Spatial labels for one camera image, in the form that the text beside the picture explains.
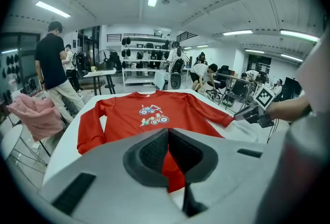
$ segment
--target floor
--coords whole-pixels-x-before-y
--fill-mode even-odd
[[[120,93],[132,93],[134,91],[138,92],[147,92],[147,91],[155,91],[156,88],[153,84],[139,84],[139,85],[126,85],[126,87],[123,86],[122,83],[122,77],[113,77],[112,78],[113,83],[115,84],[115,92],[116,94]],[[101,92],[102,94],[109,94],[109,89],[106,89],[104,87],[104,84],[102,85]],[[183,82],[181,85],[182,89],[187,89],[191,88],[191,80],[188,79],[187,82]],[[89,97],[94,96],[94,91],[93,90],[82,90],[80,93],[80,96],[84,98],[84,101],[88,100]],[[238,111],[241,107],[241,103],[235,102],[234,105],[230,108],[231,110],[228,110],[228,112],[232,115],[234,115],[234,111]],[[18,118],[15,117],[13,114],[10,115],[11,120],[13,123],[18,122]],[[271,128],[264,128],[261,129],[261,127],[258,124],[254,124],[257,128],[259,128],[262,131],[262,138],[259,139],[260,143],[266,143],[269,133],[271,131]],[[12,128],[10,120],[7,118],[0,126],[0,132],[2,135],[4,135],[6,132],[8,132]],[[287,130],[288,129],[288,124],[287,122],[280,120],[278,124],[277,131],[280,130]],[[56,148],[63,132],[60,132],[59,134],[49,137],[44,140],[44,145],[46,149],[52,153],[54,149]],[[28,131],[27,127],[23,124],[23,131],[21,134],[22,140],[32,148],[32,150],[35,152],[36,155],[38,155],[41,159],[43,159],[46,163],[49,162],[50,158],[46,154],[46,152],[41,148],[40,145],[35,144],[30,132]],[[32,154],[29,152],[29,150],[26,148],[26,146],[22,143],[22,141],[18,141],[15,150],[12,152],[12,156],[16,159],[18,159],[20,162],[32,167],[28,167],[26,165],[23,165],[22,163],[13,160],[13,162],[20,167],[20,169],[23,171],[23,173],[26,175],[26,177],[29,179],[29,181],[35,186],[37,190],[39,190],[42,186],[42,181],[43,181],[43,173],[46,170],[46,166],[39,162],[35,162],[34,160],[29,159],[28,157],[33,157]]]

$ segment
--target wheel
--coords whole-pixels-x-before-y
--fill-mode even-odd
[[[160,121],[161,123],[167,123],[169,120],[170,120],[170,119],[167,118],[167,117],[162,117],[162,118],[160,118],[159,121]]]
[[[146,114],[148,114],[148,111],[147,110],[140,110],[140,114],[141,115],[146,115]]]

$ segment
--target shelf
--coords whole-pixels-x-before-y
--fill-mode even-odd
[[[123,61],[125,62],[149,62],[149,61],[152,61],[152,62],[167,62],[167,60],[156,60],[156,59],[124,59]]]
[[[154,78],[127,78],[125,84],[153,83]]]
[[[170,49],[159,49],[159,48],[144,48],[144,47],[142,47],[142,48],[139,48],[139,47],[125,47],[125,46],[123,46],[123,49],[129,49],[129,50],[140,50],[140,51],[152,51],[152,50],[156,50],[156,51],[164,51],[164,52],[166,52],[166,51],[171,51]]]
[[[164,70],[158,70],[156,68],[125,68],[125,69],[123,69],[123,72],[127,72],[127,71],[157,72],[157,71],[164,71]]]

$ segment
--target person wearing backpack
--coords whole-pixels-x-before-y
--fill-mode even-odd
[[[66,75],[68,80],[70,81],[72,87],[76,92],[81,92],[79,81],[77,78],[77,54],[71,50],[71,45],[67,44],[65,47],[65,51],[67,52],[67,58],[62,62],[63,65],[66,65]]]

